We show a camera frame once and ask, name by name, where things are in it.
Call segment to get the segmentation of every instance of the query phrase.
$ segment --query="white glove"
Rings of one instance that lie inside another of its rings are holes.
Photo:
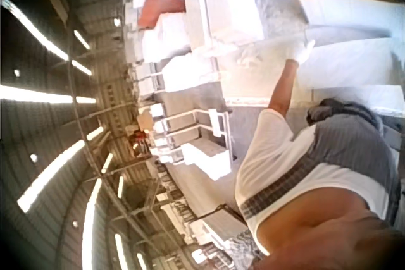
[[[303,42],[298,42],[289,49],[287,59],[293,59],[302,65],[309,59],[309,55],[311,54],[314,46],[315,40],[308,42],[307,46],[305,46]]]

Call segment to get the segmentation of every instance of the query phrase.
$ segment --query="white marble slab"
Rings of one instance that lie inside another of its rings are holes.
[[[185,13],[161,14],[153,30],[144,31],[142,53],[145,63],[185,54],[190,40],[185,31]]]
[[[379,0],[299,0],[310,25],[380,30],[405,40],[405,4]]]
[[[396,85],[391,39],[365,39],[314,48],[297,73],[298,84],[310,89]]]
[[[384,31],[348,27],[311,27],[305,30],[305,35],[308,41],[315,40],[317,47],[339,42],[388,37]]]
[[[237,45],[263,40],[255,0],[206,0],[212,38]]]
[[[162,72],[166,92],[178,92],[218,79],[211,60],[192,53],[174,57]]]
[[[214,181],[232,172],[229,150],[206,138],[183,144],[182,151],[185,164],[195,164]]]

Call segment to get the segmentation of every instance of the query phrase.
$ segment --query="worker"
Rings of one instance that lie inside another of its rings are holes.
[[[404,243],[397,166],[379,116],[354,102],[322,101],[292,140],[285,118],[294,79],[314,45],[300,43],[287,57],[237,174],[235,198],[270,255],[258,269],[374,269],[368,266]]]

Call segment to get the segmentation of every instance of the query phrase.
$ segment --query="metal pole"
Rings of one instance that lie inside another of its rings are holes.
[[[126,169],[132,168],[133,166],[136,166],[136,165],[138,165],[138,164],[143,164],[144,162],[146,162],[146,161],[147,161],[148,159],[150,159],[150,158],[151,158],[151,157],[149,156],[149,158],[147,158],[147,159],[142,159],[142,160],[136,161],[136,162],[134,162],[134,163],[132,163],[132,164],[128,164],[128,165],[126,165],[126,166],[124,166],[124,167],[120,167],[120,168],[118,168],[118,169],[115,169],[115,170],[112,170],[112,171],[110,171],[110,172],[107,172],[107,173],[103,174],[101,178],[106,178],[106,177],[108,177],[108,176],[114,175],[115,173],[118,173],[118,172],[121,172],[121,171],[125,171]],[[89,178],[88,180],[84,180],[83,183],[87,183],[88,181],[96,180],[96,179],[98,179],[98,178],[99,178],[98,176],[95,176],[95,177]]]
[[[156,215],[156,213],[151,209],[152,215],[154,216],[155,220],[158,222],[158,224],[162,227],[163,231],[166,233],[166,235],[170,238],[170,240],[176,245],[177,248],[179,248],[183,252],[183,248],[176,242],[176,240],[173,238],[173,236],[167,231],[165,226],[163,226],[163,223],[160,221],[159,217]]]
[[[124,104],[119,104],[119,105],[114,106],[114,107],[108,107],[107,109],[103,109],[103,110],[100,110],[100,111],[97,111],[97,112],[90,113],[89,115],[83,116],[83,117],[79,118],[79,120],[80,121],[87,120],[89,118],[98,116],[100,114],[104,114],[104,113],[107,113],[107,112],[110,112],[110,111],[114,111],[114,110],[120,109],[122,107],[131,106],[132,104],[135,104],[135,103],[136,103],[135,101],[130,101],[130,102],[126,102]],[[61,125],[61,127],[63,128],[64,126],[71,125],[72,123],[75,123],[75,122],[76,122],[76,120],[69,121],[68,123],[65,123],[64,125]]]
[[[164,201],[162,201],[162,202],[157,202],[156,204],[153,205],[153,207],[165,206],[165,205],[167,205],[167,204],[171,204],[172,202],[176,202],[176,201],[177,201],[177,200],[166,199],[166,200],[164,200]],[[147,211],[147,210],[149,210],[148,206],[147,206],[147,207],[142,207],[142,208],[135,209],[135,210],[129,212],[129,214],[133,216],[133,215],[136,215],[136,214],[138,214],[138,213],[142,213],[142,212]],[[118,220],[123,219],[123,218],[124,218],[124,216],[120,215],[120,216],[117,216],[116,218],[113,218],[111,221],[118,221]]]
[[[73,28],[72,28],[72,23],[71,20],[68,20],[68,55],[71,57],[72,55],[72,42],[73,42]],[[75,93],[75,83],[73,81],[73,72],[72,72],[72,62],[68,62],[68,80],[69,80],[69,86],[70,86],[70,91],[73,99],[73,111],[76,116],[76,122],[78,129],[80,131],[80,134],[82,136],[82,140],[84,141],[85,144],[85,153],[87,156],[87,160],[89,161],[91,167],[93,168],[94,172],[98,177],[102,177],[101,171],[98,168],[97,162],[94,159],[94,156],[92,155],[91,152],[91,147],[89,145],[89,141],[87,140],[87,137],[84,133],[83,126],[80,122],[80,117],[78,113],[78,104],[76,100],[76,93]],[[139,227],[139,225],[130,217],[127,215],[127,210],[125,206],[123,205],[122,201],[116,196],[115,191],[112,189],[112,187],[109,185],[109,183],[104,182],[102,183],[103,187],[106,189],[107,194],[109,195],[112,203],[116,206],[116,208],[125,215],[126,220],[128,221],[129,225],[142,237],[158,254],[162,254],[161,251],[153,244],[153,242],[150,241],[148,236],[146,235],[145,232]]]

